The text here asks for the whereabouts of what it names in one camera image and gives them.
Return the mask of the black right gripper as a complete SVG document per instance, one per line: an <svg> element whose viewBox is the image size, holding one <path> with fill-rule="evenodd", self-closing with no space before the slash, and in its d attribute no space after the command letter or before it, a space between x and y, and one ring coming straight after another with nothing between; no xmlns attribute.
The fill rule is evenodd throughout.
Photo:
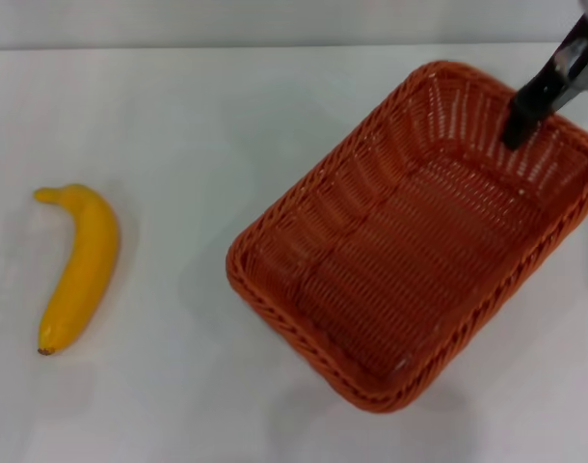
<svg viewBox="0 0 588 463"><path fill-rule="evenodd" d="M583 14L543 68L512 98L502 143L518 149L538 125L588 92L588 15ZM570 78L561 73L580 73Z"/></svg>

